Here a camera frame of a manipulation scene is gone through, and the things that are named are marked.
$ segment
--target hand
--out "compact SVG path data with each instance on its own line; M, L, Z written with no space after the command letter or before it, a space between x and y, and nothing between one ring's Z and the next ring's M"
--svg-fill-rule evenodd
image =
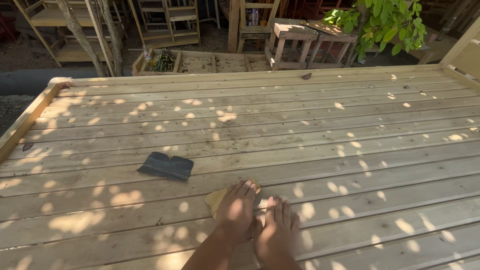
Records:
M279 258L294 261L300 218L290 213L290 203L282 203L280 197L268 198L265 214L265 227L260 217L256 217L253 228L253 245L259 261L269 269Z
M214 232L233 245L242 240L252 223L256 188L250 180L232 184L218 206Z

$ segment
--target tree trunk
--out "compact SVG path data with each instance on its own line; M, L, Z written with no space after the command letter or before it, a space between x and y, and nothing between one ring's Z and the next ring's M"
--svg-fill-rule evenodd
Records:
M67 28L73 33L78 43L82 46L92 60L98 77L106 77L107 75L103 70L102 62L93 50L92 44L90 41L88 41L87 36L83 33L82 26L78 22L75 13L73 13L72 6L67 2L67 0L57 0L57 4L63 13L63 16L65 16L65 19L67 19Z
M368 11L365 4L362 4L362 5L358 6L358 12L360 12L359 24L355 28L355 30L360 31L362 29L363 25L370 18L370 12ZM353 62L355 61L355 57L358 55L355 48L357 47L357 45L359 43L359 38L361 38L361 37L359 36L357 38L357 40L355 40L355 42L352 45L350 45L350 47L348 48L347 57L345 58L345 60L343 62L343 65L345 67L352 66Z
M110 32L110 40L112 42L112 51L113 51L113 63L115 65L115 76L123 77L123 60L121 57L121 47L122 43L120 36L115 27L115 23L112 19L112 14L110 13L110 7L108 5L108 0L98 0L98 5L103 14L103 18L107 23L108 31Z

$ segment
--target wooden tray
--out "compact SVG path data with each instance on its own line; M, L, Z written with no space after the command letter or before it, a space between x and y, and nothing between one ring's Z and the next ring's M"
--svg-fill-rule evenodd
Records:
M161 49L149 50L154 60L158 58L158 53L160 50ZM265 64L265 55L263 54L172 50L172 55L177 57L173 72L152 72L146 70L144 54L142 52L135 63L133 63L133 76L169 75L178 73L230 73L272 70L269 65Z

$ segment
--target finger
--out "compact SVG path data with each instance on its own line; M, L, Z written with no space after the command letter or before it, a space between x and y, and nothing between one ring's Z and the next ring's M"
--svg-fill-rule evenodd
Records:
M286 228L290 228L290 202L285 201L283 203L283 225L285 225Z
M245 180L241 180L240 182L238 182L238 184L232 190L231 194L237 194L239 192L239 190L241 189L241 187L243 186L243 184L245 184Z
M249 198L252 198L252 199L255 198L255 191L256 190L257 190L257 185L252 184L250 186L250 188L248 189L246 196L249 197Z
M280 196L277 196L275 198L275 222L277 224L283 224L282 209L282 199Z
M262 219L259 216L255 216L255 219L253 220L253 240L257 241L258 237L262 233Z
M227 188L227 193L225 193L225 196L224 196L224 197L229 196L229 195L232 193L232 190L233 190L236 186L237 186L237 183L231 184L231 185Z
M252 185L252 181L251 181L251 180L247 180L247 181L243 184L243 186L240 188L240 190L239 190L239 192L238 192L238 195L240 195L240 196L245 196L245 195L247 195L247 192L248 192L248 190L250 189L251 185Z
M272 196L268 198L267 211L265 213L265 226L275 223L275 200Z
M300 217L297 213L295 213L293 215L293 222L292 222L292 226L290 227L290 231L293 234L298 234L299 229L300 229Z

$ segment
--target black sandpaper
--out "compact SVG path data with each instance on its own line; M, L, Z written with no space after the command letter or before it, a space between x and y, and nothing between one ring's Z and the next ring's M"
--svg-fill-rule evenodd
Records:
M177 156L172 159L167 154L152 152L145 163L137 170L171 180L187 181L193 168L193 161Z

